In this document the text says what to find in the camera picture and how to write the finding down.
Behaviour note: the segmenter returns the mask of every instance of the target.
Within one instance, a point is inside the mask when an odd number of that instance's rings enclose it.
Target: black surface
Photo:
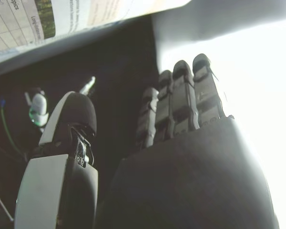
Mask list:
[[[277,229],[267,181],[234,119],[123,160],[98,228]]]
[[[92,102],[98,131],[92,151],[102,199],[120,159],[133,148],[143,91],[157,82],[151,18],[139,18],[98,42],[0,76],[0,97],[6,99],[5,114],[11,135],[19,148],[27,151],[37,145],[38,138],[31,134],[24,91],[40,87],[52,110],[66,92],[79,91],[93,75],[96,87]],[[1,118],[0,146],[15,155]],[[9,208],[13,212],[24,166],[13,162],[5,165],[0,165],[0,181],[6,196],[12,196]]]

